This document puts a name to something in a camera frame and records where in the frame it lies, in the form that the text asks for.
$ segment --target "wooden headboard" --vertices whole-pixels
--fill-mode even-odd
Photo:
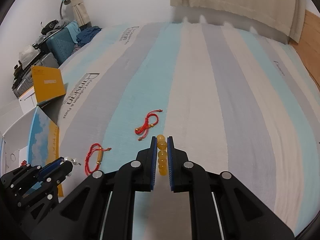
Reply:
[[[299,43],[289,41],[320,91],[320,17],[306,11]]]

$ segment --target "dark blue clothing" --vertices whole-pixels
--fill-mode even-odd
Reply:
[[[89,43],[99,31],[101,31],[101,28],[99,28],[98,26],[84,29],[77,35],[78,46],[83,47],[84,45]]]

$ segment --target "mattress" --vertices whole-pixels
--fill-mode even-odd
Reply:
[[[164,134],[207,171],[233,173],[295,235],[320,210],[320,96],[291,46],[209,24],[118,25],[60,69],[60,156],[84,162],[98,142],[111,172]],[[155,109],[159,124],[138,141]],[[64,193],[85,177],[75,166]],[[158,170],[154,191],[136,193],[133,239],[191,239],[188,194]]]

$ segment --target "blue lamp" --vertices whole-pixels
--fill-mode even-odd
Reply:
[[[61,0],[61,5],[60,5],[60,18],[61,18],[61,20],[63,20],[62,13],[61,13],[62,4],[67,5],[69,3],[71,3],[71,0]]]

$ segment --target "suitcase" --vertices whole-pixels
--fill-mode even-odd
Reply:
[[[46,40],[46,44],[48,49],[57,59],[59,66],[71,56],[75,46],[67,28],[63,28],[49,36]]]
[[[44,55],[34,65],[59,68],[59,64],[51,52]],[[26,92],[32,86],[33,86],[33,80],[31,75],[31,68],[30,68],[28,72],[25,73],[25,75],[23,76],[21,83],[17,86],[16,89],[13,90],[13,92],[16,95],[16,97],[19,98],[20,96],[22,96],[24,92]]]

